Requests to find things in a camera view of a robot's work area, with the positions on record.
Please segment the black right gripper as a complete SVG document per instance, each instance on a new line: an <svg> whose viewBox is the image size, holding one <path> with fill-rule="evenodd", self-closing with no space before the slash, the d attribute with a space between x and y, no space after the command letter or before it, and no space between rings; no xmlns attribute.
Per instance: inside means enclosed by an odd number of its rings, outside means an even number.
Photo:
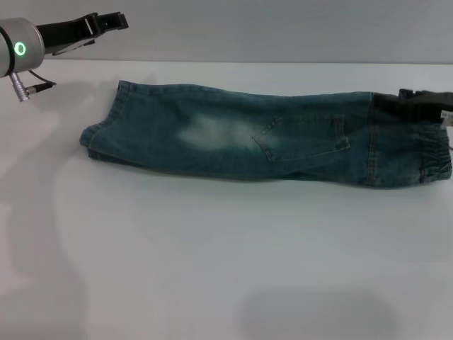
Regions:
<svg viewBox="0 0 453 340"><path fill-rule="evenodd" d="M400 89L398 95L374 92L374 107L405 121L452 119L452 92Z"/></svg>

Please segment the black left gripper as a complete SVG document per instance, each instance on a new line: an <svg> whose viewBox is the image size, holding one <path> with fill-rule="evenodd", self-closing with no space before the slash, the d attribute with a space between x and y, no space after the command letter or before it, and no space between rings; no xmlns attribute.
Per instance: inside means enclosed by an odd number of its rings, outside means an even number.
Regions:
<svg viewBox="0 0 453 340"><path fill-rule="evenodd" d="M90 13L80 18L58 23L37 25L45 48L65 47L86 43L95 38L98 28L101 34L129 28L125 15L120 12L98 15Z"/></svg>

